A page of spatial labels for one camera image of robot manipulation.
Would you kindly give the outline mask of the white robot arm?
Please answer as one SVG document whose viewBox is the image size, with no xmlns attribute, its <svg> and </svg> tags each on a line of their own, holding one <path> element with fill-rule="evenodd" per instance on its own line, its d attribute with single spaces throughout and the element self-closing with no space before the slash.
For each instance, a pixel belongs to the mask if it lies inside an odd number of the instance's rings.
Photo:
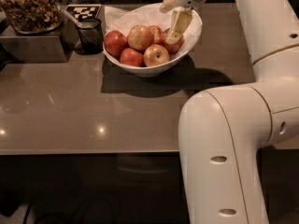
<svg viewBox="0 0 299 224">
<path fill-rule="evenodd" d="M 299 133 L 298 18 L 288 0 L 235 0 L 255 80 L 195 94 L 178 146 L 191 224 L 269 224 L 257 152 Z"/>
</svg>

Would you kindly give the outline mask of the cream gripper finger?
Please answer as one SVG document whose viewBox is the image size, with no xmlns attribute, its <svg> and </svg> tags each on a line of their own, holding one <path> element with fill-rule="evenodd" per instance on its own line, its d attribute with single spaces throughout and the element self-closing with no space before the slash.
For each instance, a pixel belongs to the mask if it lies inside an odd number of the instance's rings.
<svg viewBox="0 0 299 224">
<path fill-rule="evenodd" d="M 166 42 L 170 45 L 177 43 L 192 22 L 192 11 L 180 8 L 174 10 L 171 17 L 171 27 L 167 32 Z"/>
<path fill-rule="evenodd" d="M 174 9 L 177 6 L 178 6 L 178 3 L 176 2 L 176 0 L 163 0 L 163 2 L 160 5 L 159 10 L 162 13 L 168 13 L 169 11 L 171 11 L 172 9 Z"/>
</svg>

